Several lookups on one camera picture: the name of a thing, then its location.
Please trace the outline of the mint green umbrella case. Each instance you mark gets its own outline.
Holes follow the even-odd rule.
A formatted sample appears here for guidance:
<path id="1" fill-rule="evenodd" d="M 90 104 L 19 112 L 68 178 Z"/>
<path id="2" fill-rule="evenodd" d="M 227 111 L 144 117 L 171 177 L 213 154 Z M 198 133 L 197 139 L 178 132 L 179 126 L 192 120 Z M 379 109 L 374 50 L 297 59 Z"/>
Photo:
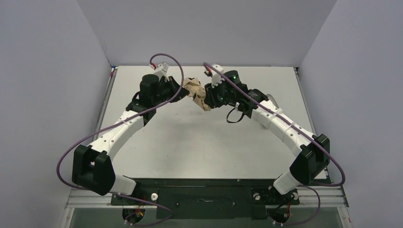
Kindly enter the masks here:
<path id="1" fill-rule="evenodd" d="M 273 103 L 273 105 L 278 109 L 279 106 L 276 102 L 276 100 L 274 99 L 274 97 L 271 94 L 266 94 L 266 96 L 268 97 L 268 99 Z"/>

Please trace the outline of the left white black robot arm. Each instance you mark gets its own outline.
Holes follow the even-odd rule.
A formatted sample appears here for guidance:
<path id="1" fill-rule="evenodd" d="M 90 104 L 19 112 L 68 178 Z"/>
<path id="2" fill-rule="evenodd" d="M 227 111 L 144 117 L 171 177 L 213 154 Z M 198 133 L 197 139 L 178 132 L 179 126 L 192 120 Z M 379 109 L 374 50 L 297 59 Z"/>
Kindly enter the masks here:
<path id="1" fill-rule="evenodd" d="M 177 102 L 189 93 L 172 76 L 159 78 L 153 74 L 144 75 L 139 91 L 125 108 L 116 126 L 89 145 L 75 148 L 72 182 L 99 195 L 131 195 L 136 182 L 115 172 L 113 158 L 137 131 L 149 123 L 156 114 L 156 106 L 166 101 Z"/>

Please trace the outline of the beige umbrella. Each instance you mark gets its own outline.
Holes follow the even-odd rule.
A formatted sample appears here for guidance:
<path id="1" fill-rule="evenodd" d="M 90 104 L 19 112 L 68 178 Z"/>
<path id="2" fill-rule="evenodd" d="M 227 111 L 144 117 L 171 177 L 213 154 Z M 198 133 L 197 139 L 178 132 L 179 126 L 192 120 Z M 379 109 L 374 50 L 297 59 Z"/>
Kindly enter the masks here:
<path id="1" fill-rule="evenodd" d="M 192 98 L 202 110 L 210 111 L 211 107 L 205 103 L 206 91 L 204 86 L 197 78 L 185 78 L 183 83 L 184 89 L 189 91 L 188 97 Z"/>

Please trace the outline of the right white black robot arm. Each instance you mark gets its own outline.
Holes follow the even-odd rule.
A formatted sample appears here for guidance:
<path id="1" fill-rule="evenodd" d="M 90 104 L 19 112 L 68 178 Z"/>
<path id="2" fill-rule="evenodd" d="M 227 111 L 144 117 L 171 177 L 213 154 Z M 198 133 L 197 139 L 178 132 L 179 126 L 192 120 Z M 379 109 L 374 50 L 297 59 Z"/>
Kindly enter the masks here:
<path id="1" fill-rule="evenodd" d="M 248 89 L 240 81 L 236 70 L 222 77 L 209 70 L 205 74 L 211 82 L 205 85 L 205 103 L 211 108 L 229 105 L 271 131 L 295 156 L 291 166 L 273 183 L 278 194 L 285 195 L 299 185 L 309 185 L 330 163 L 330 159 L 317 146 L 329 150 L 329 139 L 316 136 L 283 114 L 270 98 L 258 89 Z"/>

